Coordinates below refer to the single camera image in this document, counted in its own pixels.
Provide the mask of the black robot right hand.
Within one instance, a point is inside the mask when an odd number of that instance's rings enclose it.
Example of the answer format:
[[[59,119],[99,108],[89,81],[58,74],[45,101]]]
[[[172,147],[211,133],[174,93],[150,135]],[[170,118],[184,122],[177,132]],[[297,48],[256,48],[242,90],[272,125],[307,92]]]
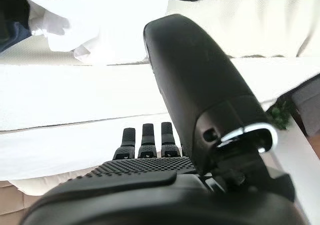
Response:
[[[143,39],[160,94],[181,142],[151,126],[138,158],[125,129],[113,159],[58,185],[34,203],[23,225],[304,225],[289,174],[261,154],[276,129],[219,45],[195,22],[169,15]]]

